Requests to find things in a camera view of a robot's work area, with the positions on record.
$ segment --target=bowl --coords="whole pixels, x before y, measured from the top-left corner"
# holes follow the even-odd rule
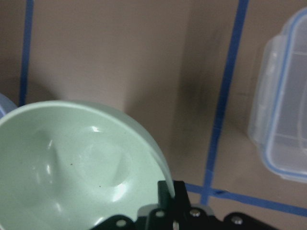
[[[0,228],[88,230],[158,202],[171,175],[150,134],[89,102],[32,103],[0,120]]]

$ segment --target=container lid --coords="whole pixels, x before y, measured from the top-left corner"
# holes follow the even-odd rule
[[[14,109],[17,109],[17,106],[9,98],[0,93],[0,118]]]

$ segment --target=blue tape line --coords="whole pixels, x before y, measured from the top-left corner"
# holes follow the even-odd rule
[[[24,19],[24,44],[20,75],[19,106],[25,104],[25,98],[27,95],[33,7],[34,0],[27,0]]]
[[[241,195],[236,193],[230,193],[228,191],[213,189],[211,196],[221,199],[235,200],[243,204],[253,205],[263,208],[268,208],[276,211],[281,211],[285,213],[290,213],[298,216],[307,217],[307,209],[302,207],[296,207],[292,205],[286,205],[270,200],[264,200],[260,198],[255,198],[247,195]]]
[[[227,98],[229,94],[230,84],[232,80],[232,75],[235,68],[236,56],[238,53],[240,38],[242,35],[243,24],[245,20],[245,15],[248,8],[248,0],[240,0],[236,12],[236,18],[234,23],[234,28],[232,30],[230,46],[227,54],[226,66],[224,69],[224,75],[222,79],[222,85],[220,88],[219,99],[217,103],[217,108],[215,112],[215,119],[213,124],[211,142],[209,146],[209,153],[206,163],[206,172],[204,177],[204,190],[201,194],[201,203],[208,204],[209,195],[211,192],[211,184],[213,180],[213,171],[216,160],[216,153],[218,147],[218,141],[221,135],[221,130],[223,126],[223,120],[225,115],[225,109],[227,104]]]
[[[203,188],[201,186],[188,183],[185,183],[185,185],[188,192],[201,194],[203,191]]]

